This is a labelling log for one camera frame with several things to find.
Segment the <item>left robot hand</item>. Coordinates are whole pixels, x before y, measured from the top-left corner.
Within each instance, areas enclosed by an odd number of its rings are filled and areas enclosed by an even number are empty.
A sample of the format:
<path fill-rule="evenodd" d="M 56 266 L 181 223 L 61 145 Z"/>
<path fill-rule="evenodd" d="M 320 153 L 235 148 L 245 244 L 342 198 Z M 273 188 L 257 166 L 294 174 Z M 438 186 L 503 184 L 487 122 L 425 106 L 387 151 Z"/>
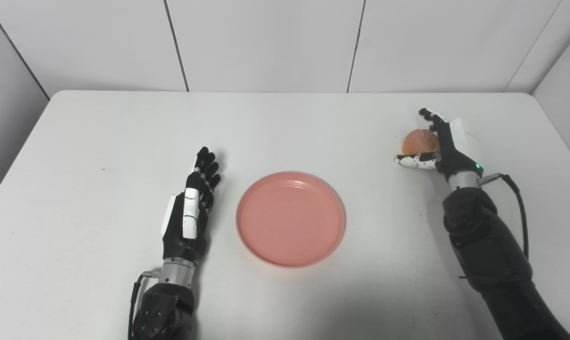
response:
<path fill-rule="evenodd" d="M 172 196 L 162 226 L 162 258 L 199 263 L 208 249 L 206 230 L 221 181 L 215 153 L 203 146 L 183 192 Z"/>

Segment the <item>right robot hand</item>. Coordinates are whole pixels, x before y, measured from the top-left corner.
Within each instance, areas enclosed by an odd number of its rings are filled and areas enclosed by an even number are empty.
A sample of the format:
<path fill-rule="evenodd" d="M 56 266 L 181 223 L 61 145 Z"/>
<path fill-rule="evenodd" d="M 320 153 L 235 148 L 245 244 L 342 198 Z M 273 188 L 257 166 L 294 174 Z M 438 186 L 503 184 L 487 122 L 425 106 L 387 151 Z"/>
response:
<path fill-rule="evenodd" d="M 465 187 L 476 187 L 484 169 L 479 162 L 477 142 L 472 141 L 462 119 L 449 120 L 427 108 L 421 108 L 418 113 L 430 126 L 408 135 L 428 149 L 419 151 L 404 140 L 403 152 L 395 156 L 395 163 L 406 168 L 435 170 L 449 183 L 464 182 Z"/>

